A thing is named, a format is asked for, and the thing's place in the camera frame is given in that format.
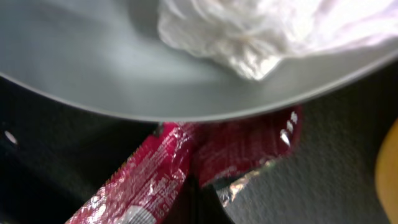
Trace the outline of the red snack wrapper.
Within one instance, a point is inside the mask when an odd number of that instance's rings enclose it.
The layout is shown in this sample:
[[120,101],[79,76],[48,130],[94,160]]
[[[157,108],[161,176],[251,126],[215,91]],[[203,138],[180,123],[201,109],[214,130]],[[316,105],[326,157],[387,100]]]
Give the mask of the red snack wrapper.
[[160,223],[186,179],[200,187],[237,177],[288,154],[302,109],[215,123],[167,122],[148,136],[70,223]]

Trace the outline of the white tissue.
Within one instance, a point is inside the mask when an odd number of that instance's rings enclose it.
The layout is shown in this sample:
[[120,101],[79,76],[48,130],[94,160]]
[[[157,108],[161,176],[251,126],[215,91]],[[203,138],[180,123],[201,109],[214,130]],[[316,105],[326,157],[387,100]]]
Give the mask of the white tissue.
[[281,61],[361,49],[397,37],[396,0],[161,0],[169,47],[262,80]]

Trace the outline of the grey round plate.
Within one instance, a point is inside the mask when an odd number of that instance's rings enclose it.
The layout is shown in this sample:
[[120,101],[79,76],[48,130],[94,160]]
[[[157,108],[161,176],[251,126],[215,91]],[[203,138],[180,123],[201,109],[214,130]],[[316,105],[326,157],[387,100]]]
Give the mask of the grey round plate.
[[397,58],[397,41],[282,62],[250,82],[164,45],[155,1],[2,1],[1,76],[70,106],[141,121],[211,121],[318,97]]

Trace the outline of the yellow plastic bowl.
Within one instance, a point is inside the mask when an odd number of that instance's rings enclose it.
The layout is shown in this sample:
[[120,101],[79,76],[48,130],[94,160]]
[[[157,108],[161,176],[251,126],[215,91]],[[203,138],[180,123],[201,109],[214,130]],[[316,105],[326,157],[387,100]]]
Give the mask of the yellow plastic bowl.
[[375,185],[390,223],[397,224],[397,120],[386,134],[377,155]]

